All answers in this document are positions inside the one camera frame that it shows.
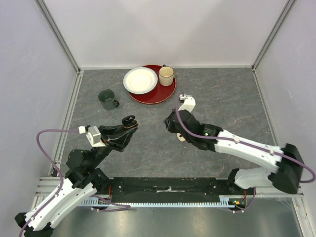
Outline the pink earbud charging case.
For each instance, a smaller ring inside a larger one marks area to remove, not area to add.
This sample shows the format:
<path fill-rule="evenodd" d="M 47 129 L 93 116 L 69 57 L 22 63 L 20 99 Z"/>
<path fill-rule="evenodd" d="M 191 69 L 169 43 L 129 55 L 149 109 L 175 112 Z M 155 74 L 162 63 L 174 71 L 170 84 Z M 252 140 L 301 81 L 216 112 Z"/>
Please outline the pink earbud charging case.
<path fill-rule="evenodd" d="M 186 139 L 180 133 L 177 133 L 176 136 L 180 142 L 186 141 Z"/>

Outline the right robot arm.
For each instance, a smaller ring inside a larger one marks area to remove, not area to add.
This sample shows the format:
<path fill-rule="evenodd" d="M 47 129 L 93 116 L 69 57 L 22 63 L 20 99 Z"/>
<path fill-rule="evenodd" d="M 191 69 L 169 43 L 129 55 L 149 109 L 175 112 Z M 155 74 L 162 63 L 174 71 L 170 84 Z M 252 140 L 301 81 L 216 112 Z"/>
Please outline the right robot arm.
<path fill-rule="evenodd" d="M 200 150 L 233 155 L 259 166 L 233 169 L 226 182 L 229 193 L 235 195 L 243 189 L 259 186 L 273 186 L 287 194 L 297 193 L 303 160 L 296 146 L 286 144 L 282 148 L 244 139 L 221 127 L 200 123 L 187 110 L 172 112 L 164 124 L 169 132 L 179 133 Z"/>

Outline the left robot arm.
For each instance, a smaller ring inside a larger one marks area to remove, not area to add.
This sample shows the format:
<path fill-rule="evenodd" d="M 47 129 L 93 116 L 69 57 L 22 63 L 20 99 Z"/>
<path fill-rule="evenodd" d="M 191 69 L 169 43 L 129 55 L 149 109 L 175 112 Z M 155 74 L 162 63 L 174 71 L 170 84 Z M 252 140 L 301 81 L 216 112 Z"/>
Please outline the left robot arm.
<path fill-rule="evenodd" d="M 59 223 L 85 199 L 108 190 L 109 178 L 98 168 L 103 159 L 115 150 L 123 152 L 137 122 L 117 126 L 80 126 L 73 133 L 85 134 L 92 148 L 69 153 L 66 175 L 58 171 L 59 185 L 36 208 L 18 213 L 15 221 L 21 237 L 49 237 Z"/>

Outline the black earbud charging case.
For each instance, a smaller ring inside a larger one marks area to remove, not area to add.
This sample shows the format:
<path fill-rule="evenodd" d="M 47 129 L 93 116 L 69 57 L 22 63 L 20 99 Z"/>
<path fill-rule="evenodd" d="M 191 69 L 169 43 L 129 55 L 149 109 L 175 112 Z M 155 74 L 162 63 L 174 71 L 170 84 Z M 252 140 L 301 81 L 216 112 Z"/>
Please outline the black earbud charging case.
<path fill-rule="evenodd" d="M 122 125 L 124 129 L 132 129 L 138 127 L 138 121 L 134 115 L 126 116 L 122 119 Z"/>

